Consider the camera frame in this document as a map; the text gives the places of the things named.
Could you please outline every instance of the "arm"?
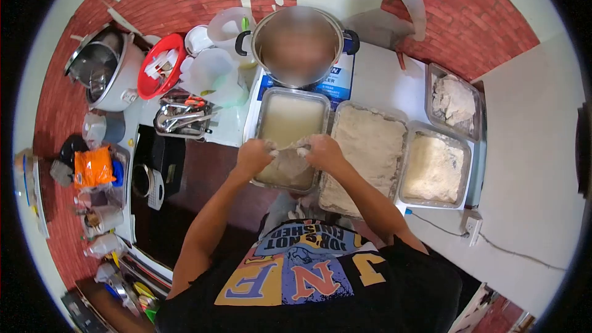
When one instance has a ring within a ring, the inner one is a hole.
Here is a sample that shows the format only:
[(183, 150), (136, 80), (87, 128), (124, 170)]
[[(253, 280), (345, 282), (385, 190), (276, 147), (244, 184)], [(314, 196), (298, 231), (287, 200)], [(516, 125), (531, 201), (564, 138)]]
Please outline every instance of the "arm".
[(308, 163), (335, 178), (358, 207), (368, 227), (386, 244), (396, 235), (410, 247), (427, 254), (422, 242), (411, 233), (403, 215), (389, 198), (371, 186), (344, 158), (339, 144), (328, 135), (310, 137)]
[(210, 255), (226, 229), (228, 210), (235, 196), (272, 160), (262, 140), (250, 139), (239, 149), (236, 166), (189, 226), (173, 270), (173, 283), (167, 299), (188, 289), (189, 282), (210, 267)]

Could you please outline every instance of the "red colander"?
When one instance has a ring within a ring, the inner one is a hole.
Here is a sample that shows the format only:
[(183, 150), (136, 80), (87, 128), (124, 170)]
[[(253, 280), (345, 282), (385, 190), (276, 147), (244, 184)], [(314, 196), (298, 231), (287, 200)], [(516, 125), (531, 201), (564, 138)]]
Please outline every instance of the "red colander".
[[(159, 80), (154, 80), (152, 77), (148, 76), (144, 70), (160, 53), (170, 51), (171, 49), (176, 49), (179, 52), (179, 56), (169, 77), (159, 85)], [(150, 49), (146, 58), (144, 58), (144, 62), (142, 62), (140, 72), (138, 73), (138, 95), (140, 98), (148, 100), (168, 92), (179, 80), (179, 76), (181, 75), (181, 63), (186, 56), (187, 51), (185, 50), (183, 38), (178, 33), (167, 35), (156, 43), (156, 45)]]

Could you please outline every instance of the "orange package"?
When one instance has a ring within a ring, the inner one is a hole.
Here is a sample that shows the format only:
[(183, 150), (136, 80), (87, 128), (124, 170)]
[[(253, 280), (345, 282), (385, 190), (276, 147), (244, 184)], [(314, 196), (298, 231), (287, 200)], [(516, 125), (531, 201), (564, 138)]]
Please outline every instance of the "orange package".
[(96, 187), (115, 181), (109, 147), (74, 153), (74, 188)]

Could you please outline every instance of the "black t-shirt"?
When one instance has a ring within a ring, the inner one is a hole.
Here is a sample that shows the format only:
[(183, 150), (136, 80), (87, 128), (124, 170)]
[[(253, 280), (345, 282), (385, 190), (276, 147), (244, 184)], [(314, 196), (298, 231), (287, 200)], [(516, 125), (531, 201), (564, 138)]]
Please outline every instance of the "black t-shirt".
[(320, 220), (279, 225), (167, 300), (158, 332), (445, 332), (461, 279), (394, 237), (378, 251)]

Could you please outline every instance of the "hand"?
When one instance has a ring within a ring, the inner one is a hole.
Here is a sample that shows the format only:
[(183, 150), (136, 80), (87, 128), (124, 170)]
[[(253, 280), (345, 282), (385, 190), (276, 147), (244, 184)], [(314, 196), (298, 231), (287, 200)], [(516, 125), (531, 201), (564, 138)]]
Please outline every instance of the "hand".
[(261, 139), (249, 139), (239, 149), (239, 156), (236, 159), (236, 166), (233, 173), (242, 181), (249, 181), (259, 174), (265, 166), (273, 161), (269, 154), (270, 146)]
[(306, 155), (306, 160), (311, 166), (331, 174), (347, 164), (339, 144), (330, 136), (311, 135), (307, 143), (310, 144), (310, 152)]

